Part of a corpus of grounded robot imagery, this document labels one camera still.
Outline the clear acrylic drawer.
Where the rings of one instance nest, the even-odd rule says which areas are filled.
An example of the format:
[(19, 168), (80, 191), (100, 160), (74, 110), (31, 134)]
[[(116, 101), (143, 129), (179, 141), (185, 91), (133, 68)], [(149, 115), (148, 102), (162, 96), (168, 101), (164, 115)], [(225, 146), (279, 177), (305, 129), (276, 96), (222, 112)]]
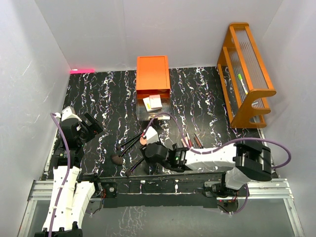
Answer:
[(147, 112), (144, 106), (143, 98), (149, 97), (150, 95), (140, 95), (137, 96), (137, 104), (136, 104), (136, 116), (139, 121), (149, 121), (154, 116), (159, 113), (171, 113), (171, 100), (167, 96), (165, 97), (162, 94), (159, 94), (161, 97), (162, 108), (158, 110), (153, 110), (151, 112)]

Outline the pink lip gloss tube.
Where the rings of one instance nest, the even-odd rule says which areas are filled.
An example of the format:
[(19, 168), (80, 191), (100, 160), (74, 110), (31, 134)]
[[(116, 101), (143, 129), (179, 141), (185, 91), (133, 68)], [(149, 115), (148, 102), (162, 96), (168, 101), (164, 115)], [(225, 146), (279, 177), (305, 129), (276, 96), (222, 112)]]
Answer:
[(185, 139), (181, 139), (182, 145), (183, 147), (188, 147), (189, 146), (189, 142), (188, 142), (188, 138), (185, 137)]

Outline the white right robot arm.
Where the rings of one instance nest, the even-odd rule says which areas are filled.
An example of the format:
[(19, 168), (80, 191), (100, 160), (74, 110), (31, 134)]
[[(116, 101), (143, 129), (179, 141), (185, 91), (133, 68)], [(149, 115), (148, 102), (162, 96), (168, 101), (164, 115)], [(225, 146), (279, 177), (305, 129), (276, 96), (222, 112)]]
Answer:
[(239, 191), (249, 181), (267, 182), (272, 179), (271, 150), (255, 141), (241, 141), (223, 148), (169, 149), (161, 142), (147, 144), (141, 149), (147, 163), (159, 163), (175, 172), (227, 168), (220, 183), (207, 191), (218, 197), (227, 197)]

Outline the pink square blush palette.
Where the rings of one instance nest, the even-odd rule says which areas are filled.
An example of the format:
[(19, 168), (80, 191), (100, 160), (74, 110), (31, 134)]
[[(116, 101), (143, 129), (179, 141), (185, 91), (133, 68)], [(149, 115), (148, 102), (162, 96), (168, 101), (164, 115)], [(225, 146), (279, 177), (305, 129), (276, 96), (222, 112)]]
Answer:
[(162, 102), (160, 95), (150, 95), (149, 96), (149, 102), (151, 110), (158, 110), (162, 108)]

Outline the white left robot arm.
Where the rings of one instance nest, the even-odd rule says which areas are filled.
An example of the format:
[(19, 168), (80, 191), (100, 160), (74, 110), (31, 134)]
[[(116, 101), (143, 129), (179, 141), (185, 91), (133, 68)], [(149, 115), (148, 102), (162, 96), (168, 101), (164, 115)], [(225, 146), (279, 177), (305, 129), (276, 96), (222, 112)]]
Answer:
[(88, 203), (101, 194), (98, 175), (81, 174), (83, 147), (103, 131), (100, 122), (89, 113), (82, 120), (68, 106), (51, 117), (62, 141), (54, 152), (53, 188), (46, 220), (37, 237), (81, 237), (81, 226)]

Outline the white square compact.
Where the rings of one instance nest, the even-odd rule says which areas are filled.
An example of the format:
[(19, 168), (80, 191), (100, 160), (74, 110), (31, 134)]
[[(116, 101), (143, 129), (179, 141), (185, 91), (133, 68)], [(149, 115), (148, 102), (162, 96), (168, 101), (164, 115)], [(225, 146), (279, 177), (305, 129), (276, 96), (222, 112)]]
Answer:
[(151, 103), (150, 103), (150, 98), (149, 97), (143, 98), (143, 102), (144, 102), (145, 109), (146, 109), (146, 111), (148, 113), (153, 111), (153, 108), (151, 107)]

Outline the round peach powder compact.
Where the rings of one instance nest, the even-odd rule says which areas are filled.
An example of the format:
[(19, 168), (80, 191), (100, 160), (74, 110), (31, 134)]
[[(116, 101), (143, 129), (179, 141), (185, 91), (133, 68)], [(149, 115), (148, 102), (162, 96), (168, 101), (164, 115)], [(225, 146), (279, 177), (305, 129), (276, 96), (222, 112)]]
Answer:
[(147, 144), (147, 139), (141, 136), (141, 137), (140, 137), (140, 144), (141, 144), (142, 146), (145, 146), (145, 145)]

